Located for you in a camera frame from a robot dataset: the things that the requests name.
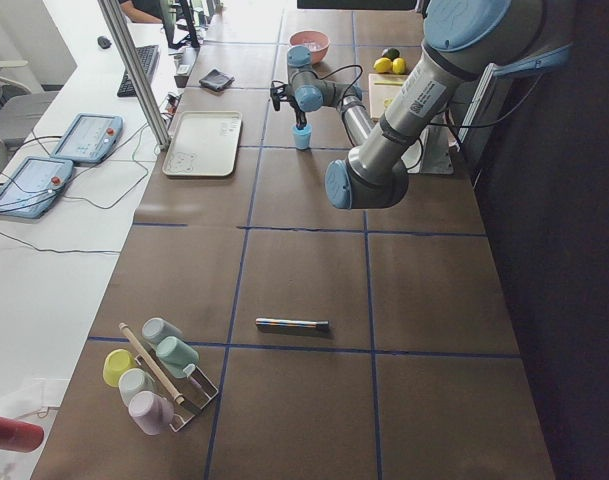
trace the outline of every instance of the gray chair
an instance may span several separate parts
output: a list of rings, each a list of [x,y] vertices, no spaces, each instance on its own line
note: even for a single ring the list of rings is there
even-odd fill
[[[2,68],[26,65],[25,61],[0,62]],[[29,136],[57,92],[31,93],[25,85],[0,77],[0,170]]]

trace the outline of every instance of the wooden stick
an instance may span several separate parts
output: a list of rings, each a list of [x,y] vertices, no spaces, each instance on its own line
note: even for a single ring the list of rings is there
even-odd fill
[[[157,365],[157,363],[155,363],[153,357],[151,357],[151,355],[146,351],[144,346],[133,334],[129,326],[125,323],[120,323],[120,331],[128,339],[131,345],[133,345],[133,348],[137,350],[137,353],[139,353],[140,356],[144,359],[144,362],[146,362],[148,368],[151,369],[157,379],[162,383],[162,385],[164,385],[164,388],[173,397],[173,401],[178,405],[181,405],[185,400],[184,395],[177,388],[175,388],[175,385],[171,383],[164,371]]]

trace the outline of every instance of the white cup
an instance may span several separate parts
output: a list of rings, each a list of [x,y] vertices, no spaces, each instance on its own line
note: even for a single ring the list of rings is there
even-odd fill
[[[158,317],[146,321],[142,327],[142,336],[153,348],[157,347],[166,337],[184,338],[179,328]]]
[[[141,368],[131,368],[122,374],[118,382],[122,402],[127,407],[135,395],[148,391],[155,393],[155,380]]]

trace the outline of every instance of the red bottle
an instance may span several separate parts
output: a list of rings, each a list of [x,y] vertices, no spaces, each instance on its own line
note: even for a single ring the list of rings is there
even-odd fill
[[[0,449],[31,452],[43,440],[44,429],[39,425],[0,417]]]

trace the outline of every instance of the beige tray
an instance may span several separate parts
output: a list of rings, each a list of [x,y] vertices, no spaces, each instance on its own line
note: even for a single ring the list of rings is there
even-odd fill
[[[172,177],[225,177],[235,168],[240,112],[184,112],[162,171]]]

